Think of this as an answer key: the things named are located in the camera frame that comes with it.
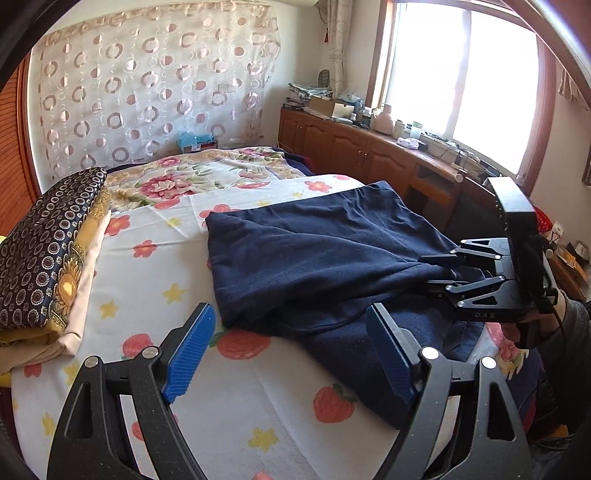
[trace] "screw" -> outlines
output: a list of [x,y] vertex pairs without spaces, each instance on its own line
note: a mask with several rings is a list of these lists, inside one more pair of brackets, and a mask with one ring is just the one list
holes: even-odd
[[421,350],[421,353],[423,354],[423,357],[428,360],[435,360],[439,356],[437,349],[433,348],[432,346],[426,346],[423,348],[423,350]]
[[88,368],[96,367],[99,363],[99,359],[95,356],[90,356],[84,360],[84,366]]
[[481,362],[482,365],[484,365],[484,367],[488,368],[489,370],[493,370],[496,367],[495,359],[491,358],[490,356],[483,357]]
[[158,348],[155,346],[147,346],[142,351],[142,356],[144,358],[154,358],[156,355],[158,355]]

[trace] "white wall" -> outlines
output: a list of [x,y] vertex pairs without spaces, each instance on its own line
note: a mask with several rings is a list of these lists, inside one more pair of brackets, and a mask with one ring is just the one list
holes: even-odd
[[566,240],[582,240],[588,245],[591,188],[581,178],[590,144],[591,113],[557,93],[548,148],[531,200],[563,225]]
[[[311,0],[302,0],[310,4]],[[57,21],[49,32],[59,30],[83,20],[112,12],[165,4],[165,0],[81,0]],[[326,49],[323,47],[326,26],[321,22],[315,7],[295,7],[280,1],[265,1],[272,5],[277,14],[277,24],[281,38],[281,52],[275,62],[274,71],[265,87],[265,102],[262,114],[262,133],[265,145],[277,143],[280,109],[288,95],[289,82],[316,85],[320,71],[321,58]],[[37,83],[30,82],[28,108],[35,111],[38,105]],[[47,190],[52,184],[52,173],[46,166],[42,145],[35,145],[31,139],[33,158],[41,189]]]
[[374,59],[380,0],[355,0],[349,44],[345,51],[347,88],[362,99],[368,91],[369,72]]

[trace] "bedsheet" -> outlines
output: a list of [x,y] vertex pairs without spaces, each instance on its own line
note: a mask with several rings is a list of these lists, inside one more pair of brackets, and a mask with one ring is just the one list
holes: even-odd
[[[115,214],[101,250],[83,343],[75,357],[19,368],[12,375],[14,416],[25,461],[46,477],[51,440],[67,392],[84,359],[130,357],[159,344],[200,301],[215,305],[207,266],[210,212],[249,209],[361,186],[345,176],[225,189]],[[483,331],[476,361],[499,350]],[[245,479],[266,470],[275,480],[373,478],[396,430],[289,340],[216,333],[186,395],[172,410],[211,480]],[[451,399],[436,452],[453,430]],[[132,403],[124,415],[140,470],[155,478]]]
[[305,177],[283,152],[269,147],[210,149],[166,157],[107,176],[111,209],[122,212],[185,195],[238,187],[256,189],[273,180]]

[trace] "wooden shutter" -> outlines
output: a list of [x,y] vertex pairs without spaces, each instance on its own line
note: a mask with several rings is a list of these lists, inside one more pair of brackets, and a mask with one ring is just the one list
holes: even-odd
[[40,195],[26,116],[29,55],[0,92],[0,235],[7,235]]

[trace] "beige fabric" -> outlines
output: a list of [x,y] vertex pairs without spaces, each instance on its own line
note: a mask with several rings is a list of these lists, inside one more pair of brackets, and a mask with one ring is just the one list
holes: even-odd
[[347,85],[344,57],[351,26],[353,0],[328,0],[330,88],[336,97]]
[[86,253],[84,267],[80,274],[78,292],[70,314],[64,335],[50,345],[32,343],[16,343],[0,348],[0,375],[9,372],[13,367],[24,367],[47,362],[58,355],[75,355],[82,343],[86,310],[90,299],[92,279],[95,274],[96,259],[99,256],[105,231],[111,219],[111,212],[107,212],[101,220],[90,247]]
[[579,89],[574,84],[573,79],[564,68],[562,69],[562,78],[560,79],[560,88],[558,89],[558,93],[571,102],[577,102],[581,107],[589,111],[587,103],[581,95],[581,92],[579,92]]

